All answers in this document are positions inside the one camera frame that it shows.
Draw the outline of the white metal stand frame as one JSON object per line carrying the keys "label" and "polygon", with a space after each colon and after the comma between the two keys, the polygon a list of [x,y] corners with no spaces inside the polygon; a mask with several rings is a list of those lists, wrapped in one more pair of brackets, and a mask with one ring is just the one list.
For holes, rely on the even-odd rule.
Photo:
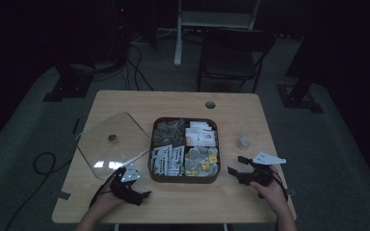
{"label": "white metal stand frame", "polygon": [[182,0],[178,0],[176,23],[176,46],[173,65],[182,63],[182,34],[185,27],[236,28],[252,30],[261,0],[253,0],[249,13],[203,13],[182,10]]}

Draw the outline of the black stand base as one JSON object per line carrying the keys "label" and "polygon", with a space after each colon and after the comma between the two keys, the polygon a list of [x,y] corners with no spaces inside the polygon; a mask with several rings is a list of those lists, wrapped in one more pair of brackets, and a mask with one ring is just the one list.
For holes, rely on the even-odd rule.
{"label": "black stand base", "polygon": [[312,79],[300,78],[295,85],[277,84],[277,92],[282,104],[289,109],[307,109],[313,114],[322,114],[324,111],[312,97],[309,89]]}
{"label": "black stand base", "polygon": [[64,98],[85,98],[93,76],[76,72],[69,64],[57,64],[60,77],[52,91],[48,92],[44,102],[61,102]]}

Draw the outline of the person's right hand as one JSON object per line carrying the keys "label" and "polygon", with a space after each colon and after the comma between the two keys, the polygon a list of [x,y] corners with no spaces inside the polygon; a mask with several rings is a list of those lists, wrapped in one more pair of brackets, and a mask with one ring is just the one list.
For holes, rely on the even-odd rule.
{"label": "person's right hand", "polygon": [[285,198],[283,186],[280,184],[281,178],[278,175],[278,170],[274,166],[270,166],[270,169],[272,170],[274,178],[269,186],[264,187],[254,181],[250,182],[250,185],[264,197],[273,212],[278,217],[281,217],[287,215],[290,210]]}

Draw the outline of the pile of dark mesh tea bags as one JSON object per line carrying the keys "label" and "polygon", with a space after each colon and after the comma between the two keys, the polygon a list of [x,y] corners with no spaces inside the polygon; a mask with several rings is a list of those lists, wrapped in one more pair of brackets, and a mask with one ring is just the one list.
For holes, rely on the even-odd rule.
{"label": "pile of dark mesh tea bags", "polygon": [[155,146],[180,146],[186,143],[183,118],[160,118],[154,122],[152,141]]}

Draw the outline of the dark square tea box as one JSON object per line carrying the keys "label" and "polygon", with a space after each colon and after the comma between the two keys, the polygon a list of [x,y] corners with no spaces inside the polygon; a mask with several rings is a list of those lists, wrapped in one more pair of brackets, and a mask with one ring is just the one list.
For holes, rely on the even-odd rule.
{"label": "dark square tea box", "polygon": [[[160,146],[155,146],[153,144],[152,136],[151,136],[150,150],[149,150],[149,154],[148,154],[148,170],[149,170],[150,177],[154,181],[161,182],[161,183],[188,183],[188,184],[210,184],[210,183],[213,183],[217,179],[217,177],[218,177],[218,175],[219,175],[219,173],[221,171],[221,157],[220,157],[219,135],[218,135],[217,124],[213,120],[207,119],[207,118],[184,118],[184,117],[160,117],[160,118],[167,118],[167,119],[183,118],[185,120],[185,129],[189,126],[189,124],[190,124],[191,121],[207,121],[210,125],[212,125],[213,128],[214,128],[214,130],[216,131],[216,135],[217,135],[217,145],[216,146],[213,146],[213,147],[217,147],[218,150],[219,150],[219,167],[220,168],[219,168],[219,172],[216,175],[209,176],[209,177],[191,177],[191,176],[186,176],[185,175],[185,172],[184,172],[184,174],[182,176],[155,175],[155,174],[153,174],[151,172],[151,169],[150,169],[151,151],[154,148],[160,147]],[[187,146],[186,143],[184,144],[184,146],[185,146],[185,154],[191,148],[196,147],[196,146]]]}

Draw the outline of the clear glass lid cork knob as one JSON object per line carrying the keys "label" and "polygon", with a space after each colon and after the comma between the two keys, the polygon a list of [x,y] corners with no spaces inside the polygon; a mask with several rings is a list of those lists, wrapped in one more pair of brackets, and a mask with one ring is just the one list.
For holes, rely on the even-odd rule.
{"label": "clear glass lid cork knob", "polygon": [[117,113],[87,128],[77,137],[78,150],[99,179],[108,178],[148,152],[150,136],[127,113]]}

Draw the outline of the clear glass cup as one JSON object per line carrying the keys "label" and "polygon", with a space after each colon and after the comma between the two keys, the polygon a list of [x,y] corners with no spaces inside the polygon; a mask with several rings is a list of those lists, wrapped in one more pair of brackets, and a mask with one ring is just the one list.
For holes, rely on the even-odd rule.
{"label": "clear glass cup", "polygon": [[241,150],[247,150],[257,139],[258,132],[253,126],[243,126],[237,135],[236,146]]}

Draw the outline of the single grey tea bag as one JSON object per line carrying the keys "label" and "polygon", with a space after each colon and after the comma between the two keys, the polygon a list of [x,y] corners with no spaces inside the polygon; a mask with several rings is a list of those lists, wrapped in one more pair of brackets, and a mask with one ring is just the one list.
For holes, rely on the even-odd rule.
{"label": "single grey tea bag", "polygon": [[241,150],[246,150],[251,145],[251,139],[248,135],[240,136],[237,140],[237,147]]}

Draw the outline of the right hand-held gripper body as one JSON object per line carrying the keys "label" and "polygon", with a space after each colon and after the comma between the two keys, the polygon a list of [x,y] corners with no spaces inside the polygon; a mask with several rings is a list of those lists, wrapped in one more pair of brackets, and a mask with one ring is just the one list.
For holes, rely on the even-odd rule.
{"label": "right hand-held gripper body", "polygon": [[256,182],[262,186],[269,186],[274,177],[271,166],[285,163],[286,160],[284,158],[260,151],[254,158],[248,159],[248,164],[253,168],[248,182]]}

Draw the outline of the pile of white tea packets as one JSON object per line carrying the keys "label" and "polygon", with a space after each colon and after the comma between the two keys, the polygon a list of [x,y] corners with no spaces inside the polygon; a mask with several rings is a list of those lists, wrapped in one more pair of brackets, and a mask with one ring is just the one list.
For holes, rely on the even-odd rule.
{"label": "pile of white tea packets", "polygon": [[216,131],[207,121],[191,121],[185,129],[185,139],[187,146],[213,147],[217,145]]}

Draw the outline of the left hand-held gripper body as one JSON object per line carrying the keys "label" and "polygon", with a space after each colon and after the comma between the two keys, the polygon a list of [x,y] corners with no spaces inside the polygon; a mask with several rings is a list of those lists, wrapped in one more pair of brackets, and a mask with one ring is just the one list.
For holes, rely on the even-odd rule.
{"label": "left hand-held gripper body", "polygon": [[140,206],[143,203],[145,195],[132,189],[132,185],[139,178],[140,175],[133,165],[119,167],[111,176],[110,190],[117,198]]}

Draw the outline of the pile of yellow-tagged tea bags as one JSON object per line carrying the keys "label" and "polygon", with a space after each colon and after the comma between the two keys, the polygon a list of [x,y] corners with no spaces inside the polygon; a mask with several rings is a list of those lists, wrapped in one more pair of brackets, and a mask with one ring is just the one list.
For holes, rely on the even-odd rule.
{"label": "pile of yellow-tagged tea bags", "polygon": [[209,177],[219,172],[219,150],[217,147],[197,146],[185,154],[185,175]]}

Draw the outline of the row of black-printed white packets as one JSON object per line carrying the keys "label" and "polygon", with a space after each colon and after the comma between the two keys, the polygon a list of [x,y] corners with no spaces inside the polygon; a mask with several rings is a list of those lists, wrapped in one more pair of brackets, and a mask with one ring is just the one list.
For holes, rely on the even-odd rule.
{"label": "row of black-printed white packets", "polygon": [[156,147],[151,151],[151,172],[155,175],[182,176],[185,172],[184,156],[184,145]]}

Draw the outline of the person's left hand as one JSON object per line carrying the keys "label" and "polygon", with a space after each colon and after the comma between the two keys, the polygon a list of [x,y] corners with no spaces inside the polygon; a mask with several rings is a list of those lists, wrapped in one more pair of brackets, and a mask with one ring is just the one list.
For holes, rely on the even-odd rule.
{"label": "person's left hand", "polygon": [[103,218],[119,205],[123,204],[124,200],[114,196],[111,192],[110,184],[107,184],[96,198],[94,204],[90,207],[90,214],[97,219]]}

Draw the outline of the black folding chair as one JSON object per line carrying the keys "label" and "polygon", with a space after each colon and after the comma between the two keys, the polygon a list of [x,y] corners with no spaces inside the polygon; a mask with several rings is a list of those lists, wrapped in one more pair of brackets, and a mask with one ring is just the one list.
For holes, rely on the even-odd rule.
{"label": "black folding chair", "polygon": [[197,91],[203,78],[240,81],[241,87],[253,80],[255,93],[263,61],[276,44],[276,36],[266,31],[216,28],[206,32],[198,65]]}

